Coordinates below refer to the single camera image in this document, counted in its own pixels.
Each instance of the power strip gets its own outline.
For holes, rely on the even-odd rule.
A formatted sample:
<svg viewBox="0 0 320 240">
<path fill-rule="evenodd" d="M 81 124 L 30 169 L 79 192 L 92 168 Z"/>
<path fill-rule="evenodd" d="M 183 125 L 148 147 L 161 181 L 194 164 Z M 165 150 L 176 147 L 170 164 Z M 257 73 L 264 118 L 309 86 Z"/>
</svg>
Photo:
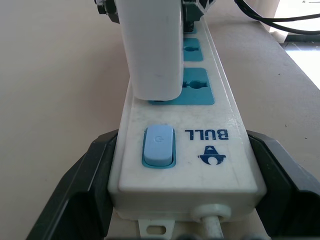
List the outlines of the power strip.
<svg viewBox="0 0 320 240">
<path fill-rule="evenodd" d="M 139 221 L 142 237 L 159 237 L 147 233 L 150 225 L 165 226 L 162 237 L 170 239 L 175 221 L 235 221 L 266 193 L 208 26 L 202 19 L 195 27 L 185 38 L 199 41 L 203 60 L 185 61 L 184 68 L 206 70 L 214 104 L 151 104 L 133 97 L 128 86 L 108 191 L 121 218 Z M 175 166 L 143 165 L 145 131 L 152 125 L 174 129 Z"/>
</svg>

